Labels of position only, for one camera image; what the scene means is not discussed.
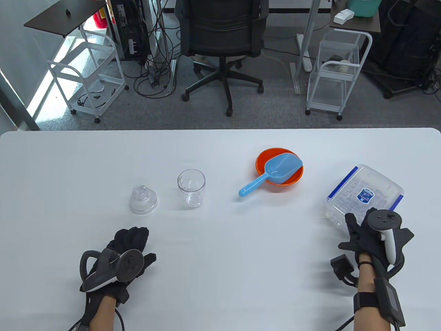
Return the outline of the person's right hand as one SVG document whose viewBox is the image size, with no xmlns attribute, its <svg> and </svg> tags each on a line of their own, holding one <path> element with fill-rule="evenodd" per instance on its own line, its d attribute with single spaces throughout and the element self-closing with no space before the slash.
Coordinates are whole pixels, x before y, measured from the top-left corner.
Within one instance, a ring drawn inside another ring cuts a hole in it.
<svg viewBox="0 0 441 331">
<path fill-rule="evenodd" d="M 358 224 L 354 214 L 345 214 L 345 222 L 350 240 L 348 242 L 340 243 L 338 248 L 354 252 L 356 262 L 359 261 L 359 256 L 361 253 L 375 256 L 381 262 L 383 267 L 388 269 L 389 262 L 387 259 L 384 242 L 381 240 L 381 234 L 372 229 L 367 222 L 368 216 L 376 210 L 376 208 L 370 208 L 366 212 L 361 225 Z"/>
</svg>

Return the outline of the person's left hand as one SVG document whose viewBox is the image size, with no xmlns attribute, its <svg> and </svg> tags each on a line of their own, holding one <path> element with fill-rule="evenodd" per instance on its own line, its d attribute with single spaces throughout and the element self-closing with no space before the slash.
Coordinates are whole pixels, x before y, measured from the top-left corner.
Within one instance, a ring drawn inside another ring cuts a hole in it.
<svg viewBox="0 0 441 331">
<path fill-rule="evenodd" d="M 154 253 L 143 255 L 148 236 L 146 227 L 118 230 L 101 252 L 82 254 L 80 291 L 86 294 L 87 309 L 97 309 L 105 296 L 114 298 L 116 306 L 128 300 L 128 286 L 156 261 Z"/>
</svg>

